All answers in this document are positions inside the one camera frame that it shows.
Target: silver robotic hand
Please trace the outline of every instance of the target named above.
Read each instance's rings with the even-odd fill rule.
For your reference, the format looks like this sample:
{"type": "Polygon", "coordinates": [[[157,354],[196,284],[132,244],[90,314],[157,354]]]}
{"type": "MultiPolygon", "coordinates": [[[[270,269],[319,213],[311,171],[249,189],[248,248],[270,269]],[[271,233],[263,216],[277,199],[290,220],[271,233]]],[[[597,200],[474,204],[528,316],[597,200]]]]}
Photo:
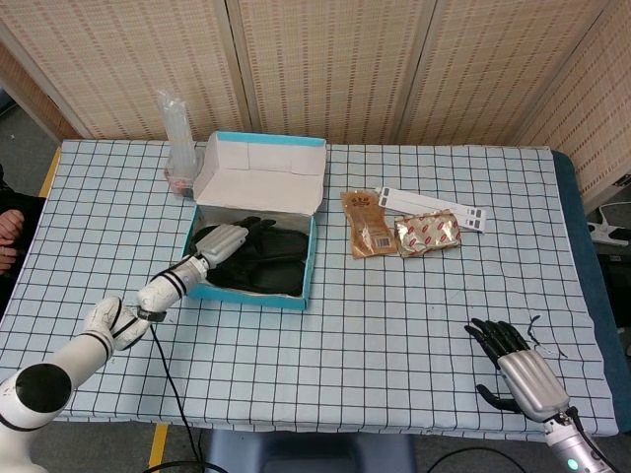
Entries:
{"type": "Polygon", "coordinates": [[[583,430],[577,409],[570,407],[570,396],[548,363],[530,349],[520,332],[503,321],[473,318],[471,323],[464,329],[477,340],[513,394],[512,399],[501,399],[478,384],[475,387],[484,400],[542,423],[545,441],[565,471],[616,472],[583,430]]]}

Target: checkered tablecloth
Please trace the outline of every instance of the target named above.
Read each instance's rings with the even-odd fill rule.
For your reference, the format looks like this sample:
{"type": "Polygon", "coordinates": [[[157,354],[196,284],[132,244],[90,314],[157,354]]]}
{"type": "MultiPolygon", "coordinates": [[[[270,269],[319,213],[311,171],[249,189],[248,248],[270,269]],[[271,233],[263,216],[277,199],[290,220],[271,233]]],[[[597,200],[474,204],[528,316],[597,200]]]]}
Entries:
{"type": "MultiPolygon", "coordinates": [[[[0,326],[0,378],[80,333],[103,297],[135,304],[149,277],[179,260],[193,216],[194,204],[163,179],[165,143],[69,141],[62,151],[0,326]]],[[[586,428],[617,432],[549,150],[332,145],[324,185],[308,310],[184,299],[157,326],[191,422],[538,435],[538,425],[476,394],[476,383],[507,390],[462,327],[472,317],[507,320],[526,336],[539,315],[537,350],[586,428]],[[461,248],[422,258],[354,260],[339,193],[383,185],[485,208],[486,233],[465,232],[461,248]]],[[[178,422],[151,338],[116,354],[63,416],[178,422]]]]}

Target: wall panel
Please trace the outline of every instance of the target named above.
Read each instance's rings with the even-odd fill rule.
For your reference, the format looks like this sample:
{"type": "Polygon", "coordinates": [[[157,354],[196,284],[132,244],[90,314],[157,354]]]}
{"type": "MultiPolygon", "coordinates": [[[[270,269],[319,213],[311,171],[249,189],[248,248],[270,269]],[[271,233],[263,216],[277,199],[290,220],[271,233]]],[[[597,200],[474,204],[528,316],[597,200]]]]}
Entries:
{"type": "Polygon", "coordinates": [[[503,144],[604,2],[439,3],[400,143],[503,144]]]}
{"type": "Polygon", "coordinates": [[[572,158],[586,210],[631,172],[631,3],[615,1],[519,133],[572,158]]]}
{"type": "Polygon", "coordinates": [[[396,103],[409,91],[403,76],[420,54],[415,37],[424,6],[427,1],[241,0],[262,131],[331,143],[387,141],[396,103]]]}
{"type": "Polygon", "coordinates": [[[206,139],[248,123],[218,6],[223,2],[7,0],[0,21],[94,137],[164,138],[156,91],[166,89],[188,101],[193,135],[206,139]]]}

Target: yellow floor marking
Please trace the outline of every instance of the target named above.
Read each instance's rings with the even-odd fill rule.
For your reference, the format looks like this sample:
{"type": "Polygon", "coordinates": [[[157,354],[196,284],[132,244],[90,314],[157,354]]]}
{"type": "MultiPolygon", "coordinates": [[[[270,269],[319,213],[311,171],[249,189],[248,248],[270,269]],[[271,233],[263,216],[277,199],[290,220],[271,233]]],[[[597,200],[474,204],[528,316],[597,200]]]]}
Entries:
{"type": "Polygon", "coordinates": [[[39,197],[48,197],[48,192],[50,192],[50,185],[52,184],[52,179],[55,177],[55,171],[57,170],[57,163],[59,163],[60,156],[61,148],[57,148],[57,151],[55,151],[55,156],[52,158],[52,163],[50,163],[50,168],[48,168],[46,179],[43,181],[43,185],[39,190],[39,197]]]}
{"type": "Polygon", "coordinates": [[[149,468],[162,463],[167,444],[167,424],[156,424],[154,431],[154,441],[151,444],[151,454],[149,455],[149,468]]]}

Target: white robotic arm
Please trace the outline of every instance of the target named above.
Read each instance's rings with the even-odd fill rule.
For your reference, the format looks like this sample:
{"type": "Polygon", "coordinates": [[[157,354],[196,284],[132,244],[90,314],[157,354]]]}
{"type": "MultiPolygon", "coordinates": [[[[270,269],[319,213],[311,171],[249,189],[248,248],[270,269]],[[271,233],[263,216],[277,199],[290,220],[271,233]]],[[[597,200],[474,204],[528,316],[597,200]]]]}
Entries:
{"type": "Polygon", "coordinates": [[[4,380],[0,384],[0,472],[45,473],[31,462],[29,454],[39,430],[59,415],[74,390],[114,351],[130,348],[142,338],[150,322],[164,320],[167,309],[205,279],[209,269],[244,244],[248,233],[248,228],[238,225],[217,227],[196,244],[195,254],[163,271],[139,291],[135,313],[119,298],[104,299],[90,311],[80,335],[45,362],[4,380]]]}

